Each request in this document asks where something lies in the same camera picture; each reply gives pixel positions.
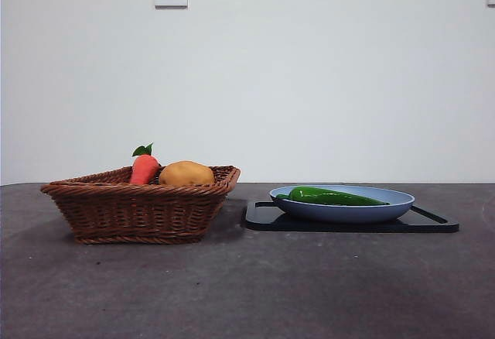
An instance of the green pepper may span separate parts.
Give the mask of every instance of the green pepper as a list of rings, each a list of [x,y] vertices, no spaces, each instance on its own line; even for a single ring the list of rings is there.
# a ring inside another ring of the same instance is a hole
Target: green pepper
[[[344,206],[376,206],[389,205],[388,202],[375,200],[373,198],[359,196],[338,190],[326,190],[315,187],[295,187],[291,192],[279,194],[277,198],[285,198],[292,201],[305,202],[307,204],[320,205],[344,205]]]

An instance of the carrot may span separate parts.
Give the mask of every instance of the carrot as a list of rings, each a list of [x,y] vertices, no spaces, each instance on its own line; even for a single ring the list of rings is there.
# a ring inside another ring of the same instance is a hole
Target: carrot
[[[132,165],[130,184],[148,184],[156,174],[159,164],[156,158],[152,156],[152,144],[146,147],[139,146],[132,153],[132,157],[137,156],[138,158]]]

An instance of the woven basket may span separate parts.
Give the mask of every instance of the woven basket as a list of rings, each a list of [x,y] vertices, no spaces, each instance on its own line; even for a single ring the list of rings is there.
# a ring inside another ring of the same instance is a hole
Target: woven basket
[[[215,184],[174,187],[158,184],[160,167],[146,185],[130,184],[132,167],[41,187],[84,244],[198,242],[233,190],[241,171],[211,166]]]

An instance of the green leaf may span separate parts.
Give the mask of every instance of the green leaf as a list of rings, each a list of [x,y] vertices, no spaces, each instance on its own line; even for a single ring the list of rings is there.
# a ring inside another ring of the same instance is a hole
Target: green leaf
[[[146,146],[146,150],[148,151],[148,154],[151,156],[152,155],[152,144],[150,144],[149,146]]]
[[[152,144],[149,146],[139,146],[138,148],[135,149],[135,151],[132,153],[132,157],[134,156],[140,156],[140,155],[151,155],[152,154]]]

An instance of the black cutting board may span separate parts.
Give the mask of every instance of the black cutting board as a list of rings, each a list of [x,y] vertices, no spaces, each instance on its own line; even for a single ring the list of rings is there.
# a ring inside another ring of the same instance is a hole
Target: black cutting board
[[[418,206],[393,221],[372,224],[341,224],[310,221],[280,210],[273,202],[250,202],[243,226],[256,231],[372,232],[372,233],[449,233],[459,223]]]

